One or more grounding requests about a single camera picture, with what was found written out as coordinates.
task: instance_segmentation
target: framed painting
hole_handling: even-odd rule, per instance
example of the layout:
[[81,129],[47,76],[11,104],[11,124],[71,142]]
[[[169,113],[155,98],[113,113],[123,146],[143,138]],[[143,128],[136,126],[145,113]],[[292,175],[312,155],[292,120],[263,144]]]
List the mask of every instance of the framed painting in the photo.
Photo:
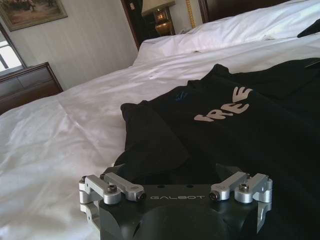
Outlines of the framed painting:
[[60,0],[0,0],[0,14],[10,31],[68,17]]

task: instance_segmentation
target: nightstand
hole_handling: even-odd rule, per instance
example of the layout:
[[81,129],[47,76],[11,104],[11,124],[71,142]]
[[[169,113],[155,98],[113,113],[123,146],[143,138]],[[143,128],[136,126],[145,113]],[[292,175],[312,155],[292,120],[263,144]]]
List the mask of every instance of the nightstand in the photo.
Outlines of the nightstand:
[[62,91],[48,62],[12,72],[0,78],[0,115]]

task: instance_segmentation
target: white pillow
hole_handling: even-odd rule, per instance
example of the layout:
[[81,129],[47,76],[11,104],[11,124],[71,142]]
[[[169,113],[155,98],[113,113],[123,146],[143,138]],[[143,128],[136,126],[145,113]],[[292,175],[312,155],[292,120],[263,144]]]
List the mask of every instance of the white pillow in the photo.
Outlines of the white pillow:
[[292,0],[256,9],[202,24],[185,34],[146,40],[134,65],[195,51],[296,37],[319,18],[320,0]]

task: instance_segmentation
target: screw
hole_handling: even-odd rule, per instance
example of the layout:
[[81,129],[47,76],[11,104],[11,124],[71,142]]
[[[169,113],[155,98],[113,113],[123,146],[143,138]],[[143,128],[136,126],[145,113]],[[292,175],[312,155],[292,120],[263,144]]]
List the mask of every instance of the screw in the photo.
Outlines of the screw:
[[239,190],[243,193],[249,192],[249,185],[245,183],[239,184]]
[[141,200],[144,200],[144,199],[146,199],[146,194],[145,193],[142,193],[140,196],[137,196],[136,197],[136,201],[137,202],[139,202],[139,201],[141,201]]
[[214,202],[218,202],[220,201],[220,194],[217,191],[212,191],[209,194],[209,198]]
[[82,176],[80,182],[84,184],[84,183],[85,183],[85,180],[86,180],[86,177],[87,177],[87,176]]
[[107,191],[108,191],[108,193],[113,194],[117,191],[117,186],[116,185],[108,185]]

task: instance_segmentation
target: wooden headboard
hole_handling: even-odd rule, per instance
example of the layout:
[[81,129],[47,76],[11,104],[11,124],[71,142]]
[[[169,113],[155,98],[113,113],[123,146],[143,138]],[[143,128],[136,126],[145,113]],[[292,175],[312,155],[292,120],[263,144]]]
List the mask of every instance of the wooden headboard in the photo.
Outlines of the wooden headboard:
[[288,0],[198,0],[202,22],[207,23],[255,9],[277,5]]

